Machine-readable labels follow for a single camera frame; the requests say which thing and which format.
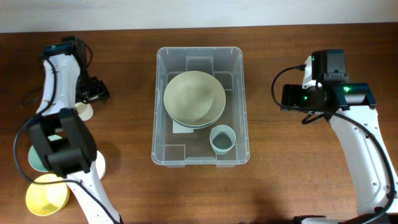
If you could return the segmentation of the cream white cup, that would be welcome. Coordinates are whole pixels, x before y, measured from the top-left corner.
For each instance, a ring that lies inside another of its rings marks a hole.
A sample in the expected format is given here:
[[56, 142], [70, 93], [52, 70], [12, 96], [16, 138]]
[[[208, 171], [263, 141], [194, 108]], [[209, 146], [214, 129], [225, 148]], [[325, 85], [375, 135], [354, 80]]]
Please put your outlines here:
[[76, 103], [75, 108], [82, 121], [88, 121], [93, 116], [93, 108], [90, 104]]

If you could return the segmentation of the white small bowl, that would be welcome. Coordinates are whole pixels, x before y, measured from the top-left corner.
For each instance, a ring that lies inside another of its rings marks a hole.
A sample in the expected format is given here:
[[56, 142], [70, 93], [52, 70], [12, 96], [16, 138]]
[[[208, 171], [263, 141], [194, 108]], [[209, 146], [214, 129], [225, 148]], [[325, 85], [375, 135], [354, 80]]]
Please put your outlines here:
[[97, 175], [98, 175], [99, 179], [101, 180], [104, 177], [105, 172], [106, 172], [106, 161], [105, 161], [104, 155], [99, 151], [97, 151], [95, 163], [96, 163]]

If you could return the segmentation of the mint green small bowl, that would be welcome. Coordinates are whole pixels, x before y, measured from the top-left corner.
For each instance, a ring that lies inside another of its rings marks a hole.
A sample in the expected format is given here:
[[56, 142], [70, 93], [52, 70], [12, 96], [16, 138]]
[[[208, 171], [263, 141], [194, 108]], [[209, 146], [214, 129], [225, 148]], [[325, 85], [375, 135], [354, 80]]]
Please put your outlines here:
[[28, 161], [30, 166], [39, 172], [48, 172], [49, 170], [45, 168], [43, 163], [41, 162], [37, 151], [34, 146], [31, 146], [28, 153]]

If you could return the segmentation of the cream bowl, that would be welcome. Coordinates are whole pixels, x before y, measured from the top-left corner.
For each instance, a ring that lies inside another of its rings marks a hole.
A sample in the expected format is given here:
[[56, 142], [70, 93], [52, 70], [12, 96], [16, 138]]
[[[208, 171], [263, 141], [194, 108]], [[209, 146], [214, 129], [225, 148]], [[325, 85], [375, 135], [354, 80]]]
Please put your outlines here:
[[208, 111], [220, 113], [225, 105], [226, 93], [220, 81], [201, 71], [177, 75], [164, 91], [166, 111], [181, 122], [192, 122]]

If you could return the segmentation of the clear plastic storage bin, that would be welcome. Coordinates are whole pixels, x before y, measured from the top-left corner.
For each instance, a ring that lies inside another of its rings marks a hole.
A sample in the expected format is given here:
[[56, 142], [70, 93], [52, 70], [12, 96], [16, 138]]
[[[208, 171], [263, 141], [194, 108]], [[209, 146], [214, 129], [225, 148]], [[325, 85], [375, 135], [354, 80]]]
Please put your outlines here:
[[151, 158], [166, 167], [247, 163], [250, 149], [241, 49], [158, 50]]

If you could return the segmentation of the dark blue bowl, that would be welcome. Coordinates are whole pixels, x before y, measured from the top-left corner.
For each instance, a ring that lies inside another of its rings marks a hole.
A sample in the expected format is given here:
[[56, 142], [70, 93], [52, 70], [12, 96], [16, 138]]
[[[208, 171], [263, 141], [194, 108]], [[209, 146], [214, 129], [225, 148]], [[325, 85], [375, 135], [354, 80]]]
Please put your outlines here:
[[170, 114], [167, 114], [168, 117], [176, 122], [177, 124], [186, 127], [186, 128], [191, 128], [191, 129], [201, 129], [210, 126], [211, 124], [215, 123], [218, 121], [222, 114], [224, 113], [224, 110], [222, 110], [220, 113], [211, 113], [208, 111], [206, 114], [203, 116], [199, 117], [198, 119], [194, 119], [192, 122], [181, 122], [177, 119], [175, 119], [173, 116]]

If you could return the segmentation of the yellow small bowl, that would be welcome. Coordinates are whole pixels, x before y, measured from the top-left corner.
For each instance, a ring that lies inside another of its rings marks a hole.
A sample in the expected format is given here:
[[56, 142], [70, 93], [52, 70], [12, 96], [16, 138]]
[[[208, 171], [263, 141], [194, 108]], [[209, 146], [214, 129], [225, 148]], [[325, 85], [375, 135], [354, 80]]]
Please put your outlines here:
[[61, 210], [68, 202], [70, 191], [66, 183], [38, 185], [30, 184], [25, 204], [37, 216], [49, 216]]

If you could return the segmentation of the light grey cup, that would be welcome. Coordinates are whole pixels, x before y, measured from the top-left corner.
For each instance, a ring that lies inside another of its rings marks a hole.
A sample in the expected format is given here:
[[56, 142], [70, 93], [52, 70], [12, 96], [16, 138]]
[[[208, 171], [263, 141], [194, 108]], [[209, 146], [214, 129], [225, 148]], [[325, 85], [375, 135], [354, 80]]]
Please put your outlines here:
[[210, 133], [211, 146], [227, 149], [236, 142], [236, 133], [227, 125], [215, 126]]

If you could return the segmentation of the mint green cup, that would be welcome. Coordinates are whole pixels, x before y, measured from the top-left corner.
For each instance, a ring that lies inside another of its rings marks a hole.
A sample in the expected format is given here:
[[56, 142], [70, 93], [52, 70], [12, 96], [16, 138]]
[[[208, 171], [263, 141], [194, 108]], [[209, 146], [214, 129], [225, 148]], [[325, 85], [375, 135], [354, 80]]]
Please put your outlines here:
[[233, 147], [234, 147], [234, 146], [231, 146], [231, 147], [229, 147], [229, 148], [227, 148], [227, 149], [220, 149], [220, 148], [218, 148], [218, 147], [212, 146], [211, 148], [212, 148], [212, 150], [214, 151], [215, 154], [217, 154], [217, 155], [225, 155], [225, 154], [227, 154], [229, 151], [231, 151]]

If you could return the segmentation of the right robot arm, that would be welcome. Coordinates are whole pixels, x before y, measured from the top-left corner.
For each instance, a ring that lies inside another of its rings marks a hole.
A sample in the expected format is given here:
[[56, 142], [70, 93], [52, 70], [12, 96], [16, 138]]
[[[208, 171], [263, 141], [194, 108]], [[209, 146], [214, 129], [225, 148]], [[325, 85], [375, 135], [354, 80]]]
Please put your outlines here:
[[397, 174], [385, 147], [376, 100], [367, 83], [349, 80], [342, 49], [313, 52], [301, 84], [285, 84], [276, 105], [306, 113], [302, 124], [328, 121], [345, 154], [357, 216], [348, 223], [397, 223]]

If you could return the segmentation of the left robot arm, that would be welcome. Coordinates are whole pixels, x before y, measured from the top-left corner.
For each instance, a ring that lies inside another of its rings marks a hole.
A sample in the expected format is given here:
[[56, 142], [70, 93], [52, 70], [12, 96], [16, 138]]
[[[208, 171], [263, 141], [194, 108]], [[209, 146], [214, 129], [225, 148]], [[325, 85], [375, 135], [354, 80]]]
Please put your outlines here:
[[44, 167], [68, 185], [89, 223], [122, 223], [96, 170], [95, 139], [78, 115], [77, 103], [105, 102], [105, 84], [88, 74], [93, 52], [75, 36], [44, 48], [44, 89], [35, 115], [23, 127]]

